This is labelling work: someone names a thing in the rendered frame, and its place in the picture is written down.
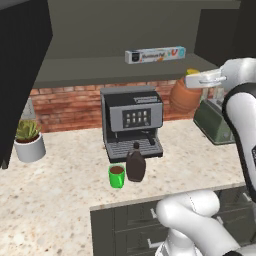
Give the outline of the dark brown syrup bottle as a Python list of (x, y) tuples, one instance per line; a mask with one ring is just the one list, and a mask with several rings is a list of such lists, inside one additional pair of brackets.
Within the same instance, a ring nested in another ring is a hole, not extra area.
[(133, 144), (126, 157), (126, 174), (130, 181), (141, 182), (146, 171), (146, 161), (140, 153), (138, 142)]

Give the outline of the green mug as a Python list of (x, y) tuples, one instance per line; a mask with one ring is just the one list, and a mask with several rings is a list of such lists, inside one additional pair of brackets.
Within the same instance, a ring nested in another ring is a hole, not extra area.
[(125, 179), (125, 168), (123, 165), (110, 165), (109, 182), (112, 188), (122, 188)]

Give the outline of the orange honey bottle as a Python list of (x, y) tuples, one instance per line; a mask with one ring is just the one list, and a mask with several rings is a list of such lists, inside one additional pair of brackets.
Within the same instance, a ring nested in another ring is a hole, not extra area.
[(169, 102), (177, 112), (186, 114), (198, 107), (201, 95), (202, 89), (188, 89), (182, 77), (171, 89)]

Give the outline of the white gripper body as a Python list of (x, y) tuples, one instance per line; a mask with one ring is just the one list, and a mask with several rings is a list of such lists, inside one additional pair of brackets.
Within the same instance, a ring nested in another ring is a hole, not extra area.
[(184, 79), (185, 85), (189, 89), (201, 89), (216, 87), (226, 81), (227, 77), (221, 73), (220, 69), (204, 71), (187, 75)]

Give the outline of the white wall outlet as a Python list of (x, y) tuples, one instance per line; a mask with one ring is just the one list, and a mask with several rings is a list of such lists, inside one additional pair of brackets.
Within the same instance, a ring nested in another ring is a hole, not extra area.
[(28, 98), (27, 103), (25, 104), (24, 110), (21, 115), (22, 120), (33, 120), (36, 118), (36, 114), (34, 111), (32, 99)]

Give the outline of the dark grey drawer front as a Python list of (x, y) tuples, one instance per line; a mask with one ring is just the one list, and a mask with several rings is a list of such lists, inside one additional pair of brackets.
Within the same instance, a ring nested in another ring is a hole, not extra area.
[(146, 227), (158, 224), (159, 221), (152, 218), (150, 209), (156, 213), (156, 201), (130, 204), (114, 209), (114, 227), (116, 231)]
[(115, 256), (154, 256), (157, 248), (150, 249), (147, 239), (161, 242), (167, 234), (168, 229), (160, 225), (118, 231), (115, 233)]

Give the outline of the dark grey drawer unit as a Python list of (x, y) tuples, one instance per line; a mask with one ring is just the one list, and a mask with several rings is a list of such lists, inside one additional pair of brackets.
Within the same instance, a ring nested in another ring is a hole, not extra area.
[[(244, 192), (249, 196), (245, 186), (217, 190), (220, 210), (213, 216), (222, 218), (223, 226), (240, 246), (256, 243), (252, 202), (246, 201)], [(118, 232), (114, 227), (115, 208), (91, 212), (93, 256), (115, 256), (115, 233)]]

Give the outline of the open grey wall cabinet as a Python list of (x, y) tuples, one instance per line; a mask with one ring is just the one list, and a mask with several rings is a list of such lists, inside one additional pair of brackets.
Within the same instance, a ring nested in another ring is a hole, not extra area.
[[(238, 10), (238, 0), (48, 0), (53, 38), (37, 88), (171, 80), (214, 69), (195, 50), (200, 14)], [(183, 46), (181, 60), (127, 64), (125, 52)]]

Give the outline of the grey black coffee machine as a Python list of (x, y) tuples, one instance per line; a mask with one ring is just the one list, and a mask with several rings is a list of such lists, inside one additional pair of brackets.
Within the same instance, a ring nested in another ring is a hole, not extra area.
[(154, 86), (100, 89), (103, 141), (111, 163), (125, 162), (139, 143), (144, 158), (162, 157), (158, 129), (163, 125), (163, 102)]

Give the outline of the potted plant in white pot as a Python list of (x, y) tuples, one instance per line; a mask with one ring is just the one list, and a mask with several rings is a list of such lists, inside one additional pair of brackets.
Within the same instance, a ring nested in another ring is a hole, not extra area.
[(19, 121), (14, 147), (18, 159), (24, 163), (32, 163), (45, 156), (46, 148), (41, 133), (41, 127), (35, 120)]

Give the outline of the green toaster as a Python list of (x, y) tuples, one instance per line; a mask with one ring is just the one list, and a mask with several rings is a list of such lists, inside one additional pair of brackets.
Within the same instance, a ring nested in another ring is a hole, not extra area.
[(234, 136), (222, 115), (222, 100), (205, 99), (197, 108), (193, 121), (214, 145), (232, 144)]

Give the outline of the foil box with print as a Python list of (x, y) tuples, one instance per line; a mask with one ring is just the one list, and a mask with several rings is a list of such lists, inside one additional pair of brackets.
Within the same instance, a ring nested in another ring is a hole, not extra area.
[(163, 62), (184, 59), (185, 55), (186, 48), (182, 46), (127, 50), (125, 52), (125, 62), (127, 64)]

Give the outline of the black cabinet door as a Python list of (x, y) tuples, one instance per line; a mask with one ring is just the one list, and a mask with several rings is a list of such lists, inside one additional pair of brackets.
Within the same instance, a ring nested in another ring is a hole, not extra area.
[(0, 170), (52, 37), (48, 0), (0, 0)]
[(256, 0), (238, 9), (203, 9), (194, 53), (221, 66), (228, 59), (256, 58)]

